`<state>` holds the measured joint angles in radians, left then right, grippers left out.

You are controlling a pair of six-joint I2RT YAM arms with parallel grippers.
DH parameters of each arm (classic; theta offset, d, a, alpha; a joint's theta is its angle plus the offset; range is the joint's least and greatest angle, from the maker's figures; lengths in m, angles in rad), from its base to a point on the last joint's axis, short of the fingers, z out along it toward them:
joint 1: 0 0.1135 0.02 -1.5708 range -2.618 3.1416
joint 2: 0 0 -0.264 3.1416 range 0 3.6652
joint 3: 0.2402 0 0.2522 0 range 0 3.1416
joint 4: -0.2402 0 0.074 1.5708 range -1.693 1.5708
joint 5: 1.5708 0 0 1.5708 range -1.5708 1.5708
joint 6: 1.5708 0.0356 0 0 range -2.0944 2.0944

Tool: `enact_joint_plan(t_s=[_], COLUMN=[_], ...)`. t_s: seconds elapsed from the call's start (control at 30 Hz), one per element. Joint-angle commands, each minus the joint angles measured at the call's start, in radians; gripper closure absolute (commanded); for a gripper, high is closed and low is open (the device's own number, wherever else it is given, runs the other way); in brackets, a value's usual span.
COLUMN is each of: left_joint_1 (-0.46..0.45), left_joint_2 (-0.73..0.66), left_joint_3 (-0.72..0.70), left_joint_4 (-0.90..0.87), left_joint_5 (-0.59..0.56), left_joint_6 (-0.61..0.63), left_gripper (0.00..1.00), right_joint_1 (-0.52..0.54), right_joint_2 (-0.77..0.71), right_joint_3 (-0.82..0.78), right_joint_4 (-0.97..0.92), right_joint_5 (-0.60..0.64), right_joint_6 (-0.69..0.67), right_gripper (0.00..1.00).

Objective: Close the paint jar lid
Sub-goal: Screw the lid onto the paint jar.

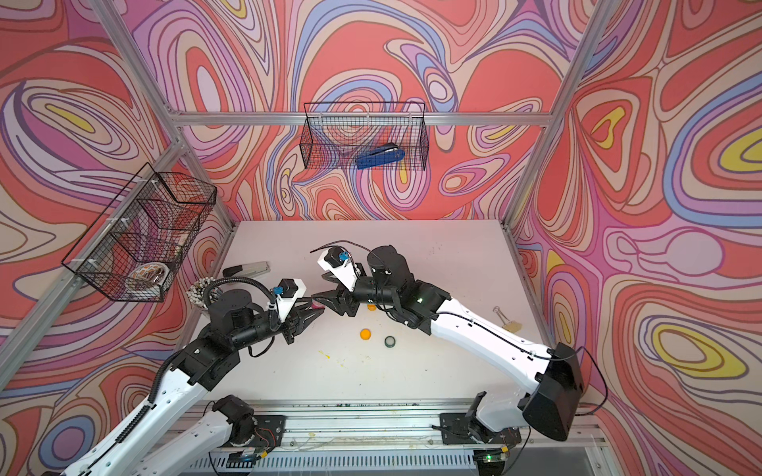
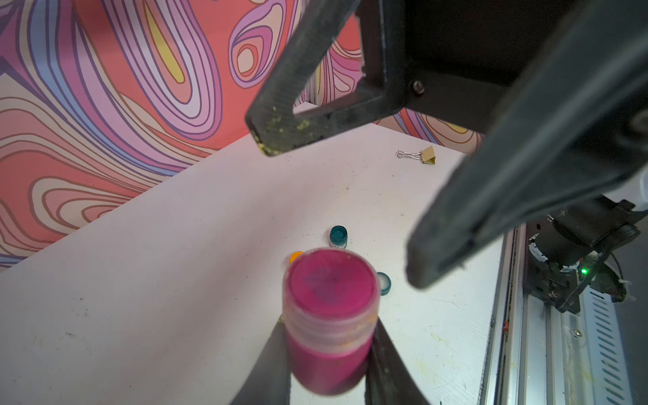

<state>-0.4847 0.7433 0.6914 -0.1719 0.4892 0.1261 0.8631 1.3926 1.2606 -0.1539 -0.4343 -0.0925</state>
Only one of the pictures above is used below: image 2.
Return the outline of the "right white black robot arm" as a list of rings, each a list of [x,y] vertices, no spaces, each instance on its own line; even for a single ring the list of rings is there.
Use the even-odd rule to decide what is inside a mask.
[[[310,1],[246,125],[274,156],[402,109],[486,136],[408,241],[414,287],[548,216],[534,291],[573,311],[637,236],[604,193],[647,167],[646,2]]]

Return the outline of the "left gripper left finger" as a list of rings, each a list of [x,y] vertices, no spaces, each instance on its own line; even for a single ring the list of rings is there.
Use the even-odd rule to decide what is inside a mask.
[[[289,405],[291,366],[285,324],[278,319],[241,389],[231,404]]]

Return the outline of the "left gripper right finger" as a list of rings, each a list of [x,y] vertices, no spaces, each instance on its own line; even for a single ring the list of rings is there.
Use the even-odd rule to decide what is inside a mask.
[[[367,362],[366,404],[429,404],[410,376],[381,320],[377,321]]]

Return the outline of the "magenta paint jar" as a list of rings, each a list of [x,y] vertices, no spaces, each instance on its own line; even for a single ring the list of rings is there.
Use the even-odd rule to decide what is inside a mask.
[[[376,271],[352,251],[316,249],[290,264],[282,287],[293,375],[318,395],[349,391],[366,372],[378,322]]]

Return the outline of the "magenta jar lid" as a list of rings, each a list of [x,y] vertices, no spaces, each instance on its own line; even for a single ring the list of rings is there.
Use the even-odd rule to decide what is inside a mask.
[[[302,347],[347,354],[370,340],[380,307],[376,271],[352,251],[322,248],[290,264],[283,277],[283,322]]]

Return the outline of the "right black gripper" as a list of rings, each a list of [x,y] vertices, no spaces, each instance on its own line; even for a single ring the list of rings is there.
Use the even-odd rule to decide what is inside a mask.
[[[246,125],[267,156],[401,109],[487,132],[408,241],[408,282],[428,288],[510,229],[646,166],[647,4],[575,5],[312,1]],[[363,78],[350,94],[296,114],[296,98],[352,16]]]

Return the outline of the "orange paint jar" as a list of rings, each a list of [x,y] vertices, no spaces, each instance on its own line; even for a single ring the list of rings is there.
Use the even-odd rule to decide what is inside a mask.
[[[303,255],[303,251],[295,251],[290,255],[289,264],[292,264],[295,260]]]

